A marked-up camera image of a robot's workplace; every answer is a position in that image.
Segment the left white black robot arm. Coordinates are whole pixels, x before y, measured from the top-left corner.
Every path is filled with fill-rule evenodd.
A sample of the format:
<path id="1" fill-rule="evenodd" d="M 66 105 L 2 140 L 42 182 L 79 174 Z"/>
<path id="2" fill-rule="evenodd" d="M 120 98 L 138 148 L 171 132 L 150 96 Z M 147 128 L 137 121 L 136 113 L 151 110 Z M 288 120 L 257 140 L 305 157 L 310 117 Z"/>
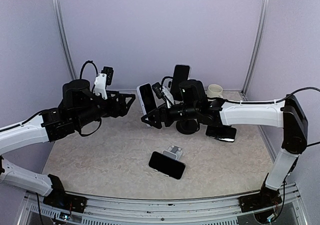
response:
<path id="1" fill-rule="evenodd" d="M 62 101 L 58 107 L 45 109 L 25 121 L 0 130 L 0 154 L 40 143 L 55 142 L 78 132 L 103 118 L 124 117 L 134 102 L 134 94 L 103 89 L 98 93 L 90 90 L 90 82 L 76 79 L 62 87 Z M 57 176 L 43 175 L 19 167 L 5 158 L 0 159 L 0 181 L 22 188 L 43 197 L 49 196 L 63 208 L 70 203 L 70 196 Z"/>

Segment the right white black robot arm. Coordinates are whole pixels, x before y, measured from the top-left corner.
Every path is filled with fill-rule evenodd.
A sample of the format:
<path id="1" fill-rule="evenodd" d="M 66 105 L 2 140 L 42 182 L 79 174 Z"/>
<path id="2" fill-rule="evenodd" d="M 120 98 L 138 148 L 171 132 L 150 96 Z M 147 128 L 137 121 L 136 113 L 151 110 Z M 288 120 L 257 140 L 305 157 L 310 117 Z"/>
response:
<path id="1" fill-rule="evenodd" d="M 294 168 L 300 154 L 307 148 L 308 120 L 293 93 L 274 101 L 233 101 L 221 97 L 207 97 L 199 80 L 186 80 L 179 84 L 182 102 L 171 101 L 146 112 L 141 121 L 161 129 L 173 122 L 196 120 L 214 131 L 216 139 L 230 134 L 224 141 L 235 139 L 234 125 L 269 126 L 283 129 L 283 142 L 264 189 L 257 193 L 256 203 L 266 207 L 275 197 L 286 176 Z"/>

